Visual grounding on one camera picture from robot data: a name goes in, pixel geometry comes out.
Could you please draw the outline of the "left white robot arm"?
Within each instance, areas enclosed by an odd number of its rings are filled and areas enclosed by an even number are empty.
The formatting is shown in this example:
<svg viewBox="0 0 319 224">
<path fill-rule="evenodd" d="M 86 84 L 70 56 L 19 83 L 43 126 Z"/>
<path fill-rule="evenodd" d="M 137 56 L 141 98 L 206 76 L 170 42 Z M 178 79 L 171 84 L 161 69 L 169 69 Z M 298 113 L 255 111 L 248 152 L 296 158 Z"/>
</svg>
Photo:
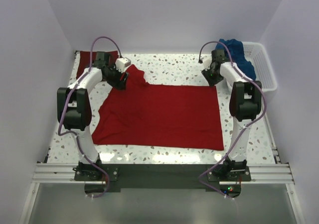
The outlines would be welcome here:
<svg viewBox="0 0 319 224">
<path fill-rule="evenodd" d="M 92 110 L 89 95 L 95 86 L 106 81 L 117 90 L 125 90 L 129 74 L 125 71 L 131 61 L 125 57 L 112 58 L 111 53 L 97 52 L 89 56 L 89 66 L 67 88 L 57 90 L 58 135 L 73 135 L 79 153 L 79 176 L 99 180 L 105 171 L 90 132 Z"/>
</svg>

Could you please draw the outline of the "red t shirt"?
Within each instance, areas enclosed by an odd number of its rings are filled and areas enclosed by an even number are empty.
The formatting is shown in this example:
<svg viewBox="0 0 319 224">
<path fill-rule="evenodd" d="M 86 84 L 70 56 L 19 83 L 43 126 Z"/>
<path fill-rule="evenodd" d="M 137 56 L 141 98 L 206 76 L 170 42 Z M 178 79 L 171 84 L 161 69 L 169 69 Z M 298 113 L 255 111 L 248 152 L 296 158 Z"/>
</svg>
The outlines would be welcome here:
<svg viewBox="0 0 319 224">
<path fill-rule="evenodd" d="M 136 66 L 126 89 L 111 89 L 99 108 L 96 145 L 144 145 L 222 151 L 217 89 L 153 85 Z"/>
</svg>

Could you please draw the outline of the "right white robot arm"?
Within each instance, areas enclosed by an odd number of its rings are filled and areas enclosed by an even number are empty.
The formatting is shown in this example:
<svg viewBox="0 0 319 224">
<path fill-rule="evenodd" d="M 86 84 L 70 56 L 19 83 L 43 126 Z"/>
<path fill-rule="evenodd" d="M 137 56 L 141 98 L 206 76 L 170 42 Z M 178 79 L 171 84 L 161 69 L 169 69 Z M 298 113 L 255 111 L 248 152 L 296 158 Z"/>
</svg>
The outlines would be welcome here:
<svg viewBox="0 0 319 224">
<path fill-rule="evenodd" d="M 201 71 L 209 86 L 214 87 L 223 80 L 231 85 L 229 111 L 233 117 L 233 131 L 229 154 L 222 164 L 212 173 L 218 178 L 232 181 L 239 174 L 245 173 L 247 165 L 247 145 L 251 122 L 260 114 L 262 108 L 261 82 L 251 83 L 236 64 L 231 64 L 223 49 L 216 49 L 202 60 Z"/>
</svg>

